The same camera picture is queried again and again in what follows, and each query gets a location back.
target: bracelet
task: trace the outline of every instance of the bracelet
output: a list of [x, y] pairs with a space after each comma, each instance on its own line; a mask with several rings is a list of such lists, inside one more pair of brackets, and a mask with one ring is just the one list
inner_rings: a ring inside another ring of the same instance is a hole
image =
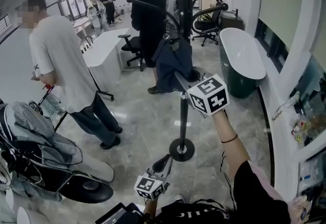
[[229, 140], [229, 141], [226, 141], [226, 142], [221, 141], [221, 143], [222, 143], [222, 144], [226, 144], [226, 143], [229, 143], [229, 142], [231, 142], [231, 141], [233, 141], [233, 140], [235, 140], [235, 139], [237, 139], [237, 138], [238, 138], [238, 135], [236, 135], [235, 138], [233, 138], [233, 139], [231, 139], [231, 140]]

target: office chair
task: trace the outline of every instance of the office chair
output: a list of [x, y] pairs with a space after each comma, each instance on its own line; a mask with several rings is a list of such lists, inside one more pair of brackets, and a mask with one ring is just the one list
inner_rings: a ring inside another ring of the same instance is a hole
[[209, 17], [208, 20], [200, 20], [200, 17], [198, 17], [198, 20], [195, 22], [195, 28], [202, 31], [203, 34], [194, 36], [192, 40], [194, 41], [195, 38], [204, 38], [204, 41], [201, 45], [202, 47], [205, 45], [206, 39], [210, 39], [214, 41], [216, 45], [218, 45], [219, 42], [216, 39], [216, 36], [218, 36], [218, 32], [220, 31], [220, 14], [221, 10], [217, 10], [213, 12], [212, 17]]
[[121, 49], [123, 51], [131, 51], [131, 53], [134, 53], [136, 56], [130, 60], [127, 61], [127, 66], [130, 67], [130, 62], [134, 61], [134, 60], [140, 60], [140, 71], [143, 72], [144, 71], [144, 67], [143, 67], [143, 50], [142, 47], [140, 45], [139, 42], [139, 37], [133, 37], [131, 40], [128, 40], [128, 38], [131, 35], [119, 35], [118, 38], [123, 38], [126, 41], [126, 44], [121, 47]]

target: marble floor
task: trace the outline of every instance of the marble floor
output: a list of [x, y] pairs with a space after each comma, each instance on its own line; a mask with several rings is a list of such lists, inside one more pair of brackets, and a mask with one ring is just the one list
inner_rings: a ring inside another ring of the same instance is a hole
[[[131, 27], [129, 13], [120, 17], [124, 22], [116, 29]], [[204, 67], [210, 73], [222, 76], [219, 46], [209, 40], [201, 47], [201, 39], [192, 41], [194, 66]], [[179, 138], [180, 97], [173, 92], [150, 95], [147, 88], [154, 85], [151, 69], [125, 71], [111, 93], [116, 100], [104, 99], [106, 105], [123, 127], [121, 145], [105, 151], [100, 141], [83, 132], [67, 116], [58, 133], [75, 141], [83, 152], [111, 165], [115, 170], [112, 182], [113, 197], [101, 204], [83, 204], [68, 199], [61, 203], [43, 201], [37, 210], [45, 214], [52, 224], [93, 223], [117, 203], [143, 204], [133, 189], [141, 175], [156, 159], [169, 152], [170, 143]], [[229, 120], [247, 148], [253, 163], [262, 167], [270, 176], [270, 158], [266, 124], [258, 92], [247, 99], [230, 96], [227, 107]], [[197, 199], [214, 199], [231, 207], [229, 188], [220, 172], [222, 145], [213, 120], [206, 119], [189, 109], [187, 138], [195, 144], [195, 155], [187, 162], [174, 162], [169, 176], [171, 186], [159, 199], [159, 206], [173, 202], [175, 195], [183, 194], [193, 202]]]

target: white bathtub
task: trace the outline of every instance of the white bathtub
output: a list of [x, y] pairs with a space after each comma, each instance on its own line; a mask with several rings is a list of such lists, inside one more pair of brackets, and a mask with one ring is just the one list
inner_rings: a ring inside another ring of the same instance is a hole
[[224, 80], [235, 97], [248, 97], [257, 88], [257, 80], [266, 76], [255, 39], [245, 31], [233, 27], [222, 30], [220, 55]]
[[266, 70], [255, 39], [247, 32], [229, 27], [220, 32], [226, 55], [232, 68], [251, 79], [262, 79]]

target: short hair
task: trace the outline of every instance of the short hair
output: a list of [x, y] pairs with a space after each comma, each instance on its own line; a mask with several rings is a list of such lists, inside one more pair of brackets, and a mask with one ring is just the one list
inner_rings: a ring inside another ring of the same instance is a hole
[[41, 10], [46, 10], [46, 3], [45, 0], [28, 0], [26, 2], [28, 9], [30, 9], [30, 7], [35, 7], [38, 6]]

